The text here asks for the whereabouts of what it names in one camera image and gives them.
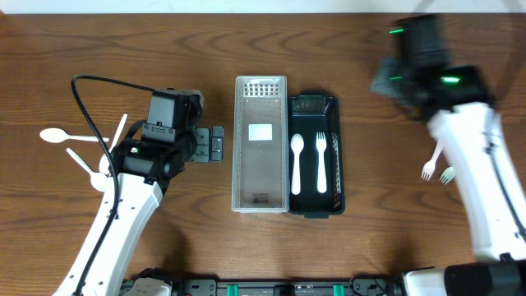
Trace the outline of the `clear perforated plastic basket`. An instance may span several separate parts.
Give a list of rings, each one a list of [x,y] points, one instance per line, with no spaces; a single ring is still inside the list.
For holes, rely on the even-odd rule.
[[[238,76],[233,125],[232,210],[288,211],[286,76]]]

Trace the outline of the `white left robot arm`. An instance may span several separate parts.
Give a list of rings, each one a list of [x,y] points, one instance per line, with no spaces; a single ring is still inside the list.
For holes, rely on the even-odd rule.
[[[81,250],[58,287],[58,295],[170,295],[173,281],[146,276],[125,281],[142,231],[172,178],[184,170],[210,136],[201,129],[179,135],[147,125],[140,140],[126,136],[112,153],[115,173]]]

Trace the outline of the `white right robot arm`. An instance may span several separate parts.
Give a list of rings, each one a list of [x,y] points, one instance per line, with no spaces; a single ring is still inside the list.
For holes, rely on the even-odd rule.
[[[473,65],[426,70],[417,79],[428,131],[456,173],[474,263],[406,271],[392,295],[523,295],[525,194],[482,73]]]

